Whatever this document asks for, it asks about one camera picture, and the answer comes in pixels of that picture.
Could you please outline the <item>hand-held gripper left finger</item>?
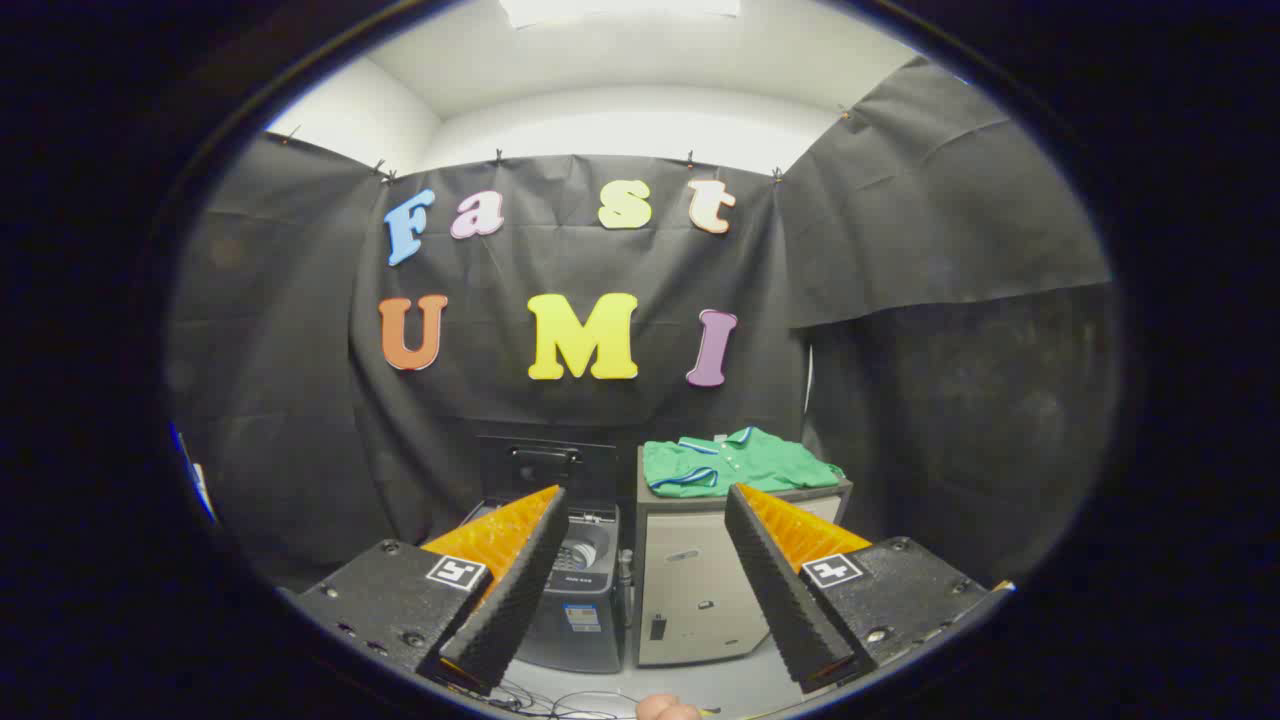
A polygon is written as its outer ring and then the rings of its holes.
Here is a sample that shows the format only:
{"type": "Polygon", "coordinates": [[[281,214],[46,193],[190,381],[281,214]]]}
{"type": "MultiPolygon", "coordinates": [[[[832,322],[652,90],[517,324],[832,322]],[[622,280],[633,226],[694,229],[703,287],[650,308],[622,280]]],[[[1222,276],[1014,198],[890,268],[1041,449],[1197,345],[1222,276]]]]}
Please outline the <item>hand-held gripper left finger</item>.
{"type": "Polygon", "coordinates": [[[294,597],[352,650],[449,689],[500,684],[570,525],[549,486],[422,544],[381,539],[294,597]]]}

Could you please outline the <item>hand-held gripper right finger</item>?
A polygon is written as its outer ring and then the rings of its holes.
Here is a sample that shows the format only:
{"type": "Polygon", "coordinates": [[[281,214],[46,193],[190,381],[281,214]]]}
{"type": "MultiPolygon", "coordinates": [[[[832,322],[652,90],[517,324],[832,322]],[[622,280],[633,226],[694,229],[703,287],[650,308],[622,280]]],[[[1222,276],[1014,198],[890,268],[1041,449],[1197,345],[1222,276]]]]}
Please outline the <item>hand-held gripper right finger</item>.
{"type": "Polygon", "coordinates": [[[724,525],[790,678],[813,693],[920,653],[1002,602],[915,539],[878,543],[750,486],[724,525]]]}

